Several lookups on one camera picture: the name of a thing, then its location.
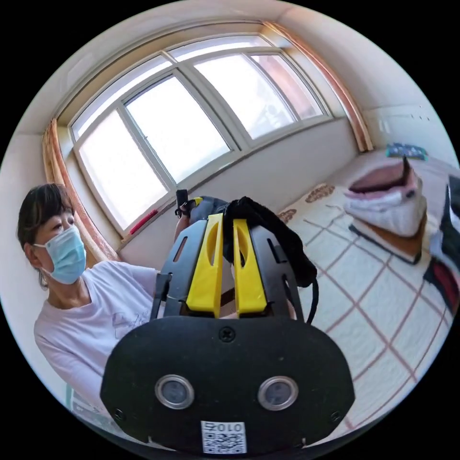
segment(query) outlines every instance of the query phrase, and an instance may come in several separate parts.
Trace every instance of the woman's hand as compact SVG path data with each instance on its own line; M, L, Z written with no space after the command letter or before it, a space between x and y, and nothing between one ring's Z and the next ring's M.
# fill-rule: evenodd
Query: woman's hand
M184 205L179 206L179 209L181 211L185 211ZM190 225L190 218L186 216L185 214L182 214L179 217L179 221L177 222L177 225L176 225L176 231L174 232L174 241L177 240L177 237L179 236L180 232L186 229L189 225Z

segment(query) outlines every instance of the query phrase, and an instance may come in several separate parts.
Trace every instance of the blue surgical mask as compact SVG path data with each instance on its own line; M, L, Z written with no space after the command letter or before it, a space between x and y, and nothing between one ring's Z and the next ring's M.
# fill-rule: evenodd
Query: blue surgical mask
M45 248L54 265L50 275L62 284L73 284L84 272L86 267L86 251L78 228L74 225L59 235L51 238L46 244L34 244Z

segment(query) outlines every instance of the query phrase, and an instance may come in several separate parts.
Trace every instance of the qr code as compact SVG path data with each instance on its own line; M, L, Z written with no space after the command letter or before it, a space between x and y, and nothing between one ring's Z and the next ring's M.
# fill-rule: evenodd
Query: qr code
M243 422L201 422L203 453L245 454L246 430Z

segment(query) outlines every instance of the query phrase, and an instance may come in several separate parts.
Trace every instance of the curtain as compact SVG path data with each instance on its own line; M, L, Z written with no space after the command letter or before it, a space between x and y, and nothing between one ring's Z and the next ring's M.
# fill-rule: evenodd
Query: curtain
M49 183L64 185L70 195L75 206L75 224L80 231L81 239L86 249L87 268L91 268L96 263L104 260L119 261L121 260L120 257L100 234L75 191L62 157L57 129L56 119L51 120L42 139L46 180Z
M264 22L263 25L290 41L300 52L303 53L304 56L307 57L310 62L314 64L339 99L353 129L359 151L366 152L373 150L374 146L372 144L368 128L356 101L329 65L313 49L311 49L308 44L295 34L291 33L285 27L272 22Z

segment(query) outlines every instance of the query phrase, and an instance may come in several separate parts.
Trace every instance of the screw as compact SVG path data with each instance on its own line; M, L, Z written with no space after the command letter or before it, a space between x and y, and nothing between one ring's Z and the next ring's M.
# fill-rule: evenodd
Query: screw
M120 409L115 409L114 419L118 420L119 422L123 422L126 419L126 417L125 414L122 411L120 411Z
M235 331L228 326L223 327L219 331L219 339L223 342L232 342L235 339Z
M331 420L333 422L336 422L339 418L340 418L340 414L337 411L331 414Z

